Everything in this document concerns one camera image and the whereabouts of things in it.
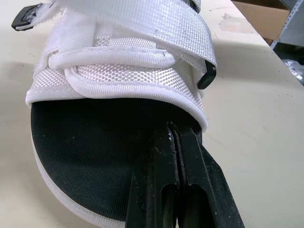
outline white fabric shoe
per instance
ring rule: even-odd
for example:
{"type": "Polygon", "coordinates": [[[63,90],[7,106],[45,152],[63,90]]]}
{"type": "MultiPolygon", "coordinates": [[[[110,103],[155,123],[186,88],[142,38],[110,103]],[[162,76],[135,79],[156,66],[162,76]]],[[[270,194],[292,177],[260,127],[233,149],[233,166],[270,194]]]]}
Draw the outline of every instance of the white fabric shoe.
{"type": "Polygon", "coordinates": [[[132,168],[155,123],[186,122],[197,135],[207,128],[198,87],[213,80],[206,71],[216,61],[200,0],[58,0],[28,9],[16,30],[62,12],[26,96],[42,177],[78,216],[124,227],[132,168]]]}

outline white nylon strap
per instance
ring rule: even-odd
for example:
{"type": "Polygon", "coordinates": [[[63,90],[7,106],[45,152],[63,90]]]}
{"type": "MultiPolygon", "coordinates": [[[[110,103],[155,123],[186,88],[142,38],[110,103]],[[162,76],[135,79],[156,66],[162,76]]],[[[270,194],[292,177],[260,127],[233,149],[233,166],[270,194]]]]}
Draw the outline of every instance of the white nylon strap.
{"type": "Polygon", "coordinates": [[[195,58],[216,64],[205,21],[181,0],[57,0],[97,21],[110,23],[195,58]]]}
{"type": "Polygon", "coordinates": [[[200,12],[200,0],[192,0],[197,7],[197,12],[200,12]]]}
{"type": "Polygon", "coordinates": [[[73,9],[65,9],[62,15],[59,52],[74,51],[81,48],[92,47],[96,22],[73,9]]]}

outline black rubber sole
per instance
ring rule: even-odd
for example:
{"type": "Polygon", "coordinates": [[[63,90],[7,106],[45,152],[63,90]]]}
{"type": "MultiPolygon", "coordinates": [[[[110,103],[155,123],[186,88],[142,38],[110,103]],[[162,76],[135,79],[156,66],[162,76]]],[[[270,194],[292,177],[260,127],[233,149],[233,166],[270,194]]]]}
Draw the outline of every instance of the black rubber sole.
{"type": "Polygon", "coordinates": [[[154,100],[46,101],[31,109],[35,149],[52,181],[79,205],[119,221],[125,221],[135,162],[151,150],[160,122],[186,124],[201,136],[189,113],[154,100]]]}

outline woven fabric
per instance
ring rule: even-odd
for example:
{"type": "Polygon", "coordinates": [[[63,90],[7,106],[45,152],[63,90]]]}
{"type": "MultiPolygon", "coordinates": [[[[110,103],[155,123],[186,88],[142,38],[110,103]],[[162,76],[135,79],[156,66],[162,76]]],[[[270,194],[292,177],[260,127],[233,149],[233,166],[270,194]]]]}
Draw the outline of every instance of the woven fabric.
{"type": "Polygon", "coordinates": [[[32,85],[33,88],[52,87],[52,86],[67,86],[68,82],[62,70],[52,70],[46,68],[36,74],[32,85]]]}

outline cardboard box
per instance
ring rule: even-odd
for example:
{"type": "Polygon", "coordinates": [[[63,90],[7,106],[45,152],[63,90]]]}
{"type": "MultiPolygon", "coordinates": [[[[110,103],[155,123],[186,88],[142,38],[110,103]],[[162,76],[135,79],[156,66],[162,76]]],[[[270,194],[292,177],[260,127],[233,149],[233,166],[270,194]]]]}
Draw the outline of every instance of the cardboard box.
{"type": "Polygon", "coordinates": [[[234,0],[238,10],[263,37],[277,40],[290,10],[279,0],[234,0]]]}

